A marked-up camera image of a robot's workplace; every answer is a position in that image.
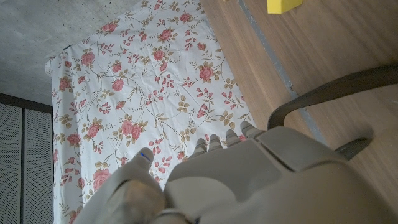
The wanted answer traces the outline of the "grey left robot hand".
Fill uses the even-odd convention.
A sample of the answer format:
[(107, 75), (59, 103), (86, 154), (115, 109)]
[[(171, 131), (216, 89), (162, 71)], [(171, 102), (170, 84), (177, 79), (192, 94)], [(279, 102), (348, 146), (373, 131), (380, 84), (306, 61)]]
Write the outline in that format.
[(114, 172), (76, 223), (396, 223), (396, 211), (338, 152), (290, 128), (248, 122), (199, 139), (161, 187), (141, 149)]

